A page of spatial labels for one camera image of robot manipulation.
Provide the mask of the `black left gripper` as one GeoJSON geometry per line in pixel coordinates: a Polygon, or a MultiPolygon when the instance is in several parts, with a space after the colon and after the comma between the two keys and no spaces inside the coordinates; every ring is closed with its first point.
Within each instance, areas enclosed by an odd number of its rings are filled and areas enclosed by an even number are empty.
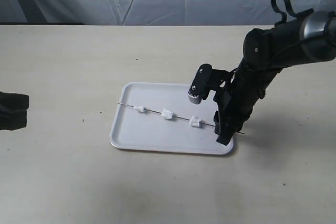
{"type": "Polygon", "coordinates": [[[14,131],[27,126],[29,96],[1,92],[1,130],[14,131]]]}

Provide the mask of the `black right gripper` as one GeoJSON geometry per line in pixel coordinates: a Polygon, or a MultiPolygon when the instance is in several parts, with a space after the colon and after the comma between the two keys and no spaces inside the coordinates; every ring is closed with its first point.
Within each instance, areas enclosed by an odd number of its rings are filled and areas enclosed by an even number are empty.
{"type": "Polygon", "coordinates": [[[212,69],[209,88],[216,91],[214,101],[218,109],[214,114],[216,142],[227,146],[235,130],[240,130],[251,115],[261,95],[262,71],[212,69]]]}

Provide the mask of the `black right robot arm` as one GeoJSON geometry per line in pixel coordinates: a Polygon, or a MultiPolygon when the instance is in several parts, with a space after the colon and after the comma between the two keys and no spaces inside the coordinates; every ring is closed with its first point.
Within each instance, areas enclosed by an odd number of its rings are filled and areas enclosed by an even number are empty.
{"type": "Polygon", "coordinates": [[[245,37],[243,58],[216,91],[217,142],[227,145],[263,99],[282,69],[335,59],[335,12],[318,11],[272,29],[254,28],[245,37]]]}

